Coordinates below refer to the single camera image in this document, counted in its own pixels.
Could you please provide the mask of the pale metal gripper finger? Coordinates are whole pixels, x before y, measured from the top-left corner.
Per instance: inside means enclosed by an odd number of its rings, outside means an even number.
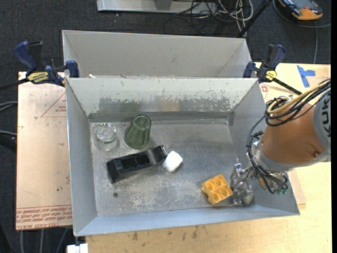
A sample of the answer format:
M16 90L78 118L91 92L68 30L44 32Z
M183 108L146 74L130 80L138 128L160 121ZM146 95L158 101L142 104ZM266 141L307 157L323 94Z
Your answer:
M233 203L236 205L239 205L242 203L242 194L243 194L243 185L241 183L236 184L235 186L232 187L233 191L233 196L232 200Z
M245 206L248 206L251 204L253 197L254 197L254 192L251 188L251 185L247 184L245 189L243 190L241 201Z

